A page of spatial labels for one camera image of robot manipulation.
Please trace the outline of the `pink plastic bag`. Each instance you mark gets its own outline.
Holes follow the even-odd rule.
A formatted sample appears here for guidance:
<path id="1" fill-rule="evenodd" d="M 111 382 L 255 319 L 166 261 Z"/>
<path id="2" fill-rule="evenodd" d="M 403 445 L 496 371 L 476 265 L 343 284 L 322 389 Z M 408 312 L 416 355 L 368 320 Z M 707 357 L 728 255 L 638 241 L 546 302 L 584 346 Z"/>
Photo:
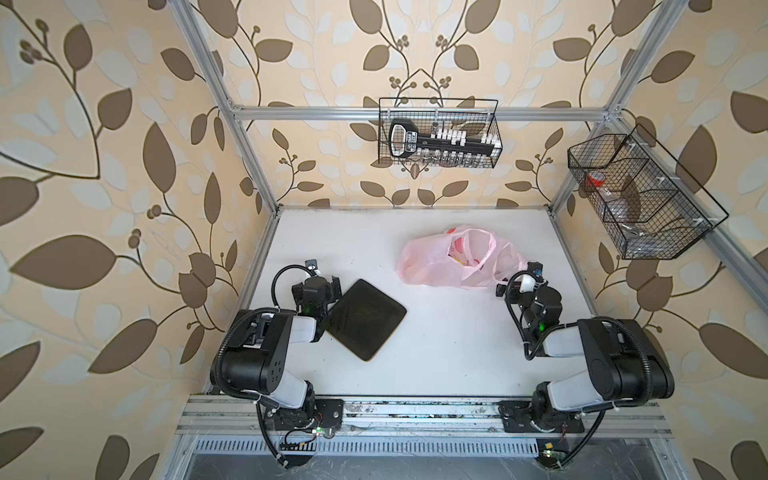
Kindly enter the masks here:
<path id="1" fill-rule="evenodd" d="M 527 260 L 510 241 L 462 225 L 409 241 L 395 272 L 409 285 L 486 290 L 526 268 Z"/>

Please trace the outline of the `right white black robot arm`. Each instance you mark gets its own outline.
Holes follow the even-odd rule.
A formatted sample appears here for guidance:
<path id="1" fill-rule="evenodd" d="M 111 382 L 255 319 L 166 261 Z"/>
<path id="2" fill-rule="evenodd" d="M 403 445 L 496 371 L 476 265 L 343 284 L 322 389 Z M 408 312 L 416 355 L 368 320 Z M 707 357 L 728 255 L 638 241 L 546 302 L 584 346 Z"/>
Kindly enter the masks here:
<path id="1" fill-rule="evenodd" d="M 581 372 L 539 383 L 528 400 L 500 402 L 505 431 L 581 433 L 584 414 L 641 407 L 673 395 L 673 374 L 636 321 L 597 316 L 562 322 L 562 296 L 538 265 L 503 280 L 495 294 L 515 324 L 526 360 L 585 362 Z"/>

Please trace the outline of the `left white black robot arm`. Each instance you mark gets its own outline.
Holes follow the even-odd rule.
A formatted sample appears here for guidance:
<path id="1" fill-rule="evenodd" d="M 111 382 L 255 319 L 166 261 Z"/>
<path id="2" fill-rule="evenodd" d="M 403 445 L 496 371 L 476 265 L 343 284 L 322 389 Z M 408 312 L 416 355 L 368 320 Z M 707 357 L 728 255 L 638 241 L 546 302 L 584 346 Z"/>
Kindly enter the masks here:
<path id="1" fill-rule="evenodd" d="M 223 337 L 211 369 L 210 381 L 221 393 L 254 401 L 275 415 L 301 425 L 318 420 L 314 387 L 287 369 L 289 347 L 317 343 L 329 323 L 331 307 L 342 296 L 340 280 L 323 277 L 317 261 L 291 264 L 274 276 L 270 295 L 277 300 L 280 277 L 290 270 L 307 275 L 291 287 L 293 309 L 279 305 L 239 311 Z"/>

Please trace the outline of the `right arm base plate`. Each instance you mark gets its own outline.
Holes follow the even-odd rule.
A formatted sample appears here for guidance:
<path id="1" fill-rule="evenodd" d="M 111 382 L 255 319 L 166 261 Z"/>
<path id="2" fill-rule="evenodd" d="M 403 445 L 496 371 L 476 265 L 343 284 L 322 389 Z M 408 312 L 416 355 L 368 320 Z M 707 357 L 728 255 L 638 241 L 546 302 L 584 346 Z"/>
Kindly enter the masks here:
<path id="1" fill-rule="evenodd" d="M 551 406 L 537 406 L 532 401 L 506 400 L 498 404 L 506 433 L 563 434 L 584 433 L 583 421 L 574 412 Z"/>

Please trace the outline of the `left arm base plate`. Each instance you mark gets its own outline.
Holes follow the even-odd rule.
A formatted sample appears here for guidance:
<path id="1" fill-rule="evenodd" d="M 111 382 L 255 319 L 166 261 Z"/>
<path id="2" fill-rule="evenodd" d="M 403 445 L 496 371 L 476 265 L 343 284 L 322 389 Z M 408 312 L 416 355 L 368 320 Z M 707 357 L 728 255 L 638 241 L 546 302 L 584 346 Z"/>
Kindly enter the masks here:
<path id="1" fill-rule="evenodd" d="M 341 428 L 344 414 L 344 401 L 340 398 L 308 398 L 298 409 L 268 408 L 265 422 L 269 429 L 288 431 L 303 427 L 319 427 L 322 431 Z"/>

